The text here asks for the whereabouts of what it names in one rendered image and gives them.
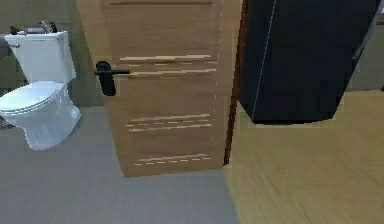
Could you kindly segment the light wooden room door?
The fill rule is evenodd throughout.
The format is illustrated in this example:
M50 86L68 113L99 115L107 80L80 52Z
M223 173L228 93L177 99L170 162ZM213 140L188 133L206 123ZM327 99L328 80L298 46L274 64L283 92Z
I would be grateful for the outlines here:
M241 0L76 0L120 169L140 177L225 161Z

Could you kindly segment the white toilet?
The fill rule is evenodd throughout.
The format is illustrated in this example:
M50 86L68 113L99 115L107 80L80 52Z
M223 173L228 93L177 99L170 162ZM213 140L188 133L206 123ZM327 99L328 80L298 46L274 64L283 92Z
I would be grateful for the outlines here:
M76 78L66 31L4 37L27 83L0 97L0 116L23 130L29 147L62 143L81 118L68 84Z

